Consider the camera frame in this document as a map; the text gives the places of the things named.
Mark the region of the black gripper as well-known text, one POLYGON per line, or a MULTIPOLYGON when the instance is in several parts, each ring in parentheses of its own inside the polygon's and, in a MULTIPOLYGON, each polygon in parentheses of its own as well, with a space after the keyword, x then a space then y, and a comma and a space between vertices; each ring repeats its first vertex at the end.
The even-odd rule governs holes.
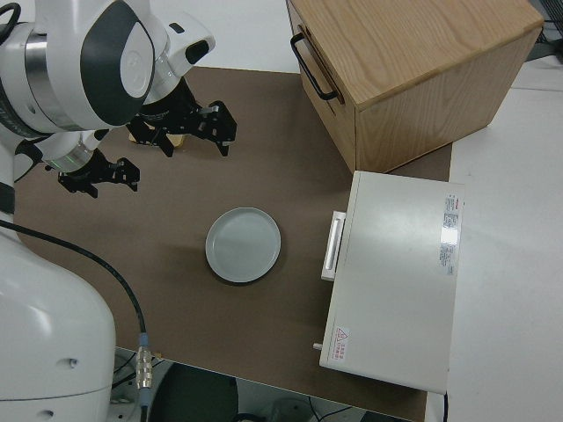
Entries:
POLYGON ((99 149, 95 149, 83 170, 85 177, 59 173, 58 182, 70 193, 87 193, 92 198, 97 198, 99 194, 91 180, 112 180, 115 184, 126 185, 134 192, 138 190, 140 170, 125 157, 113 164, 99 149))
POLYGON ((226 104, 214 101, 202 107, 185 78, 181 78, 164 98, 144 105, 138 116, 141 119, 133 119, 126 125, 133 141, 159 147, 167 157, 173 156, 174 146, 166 133, 186 135, 196 130, 196 135, 213 142, 222 156, 228 156, 230 145, 236 139, 238 125, 226 104))

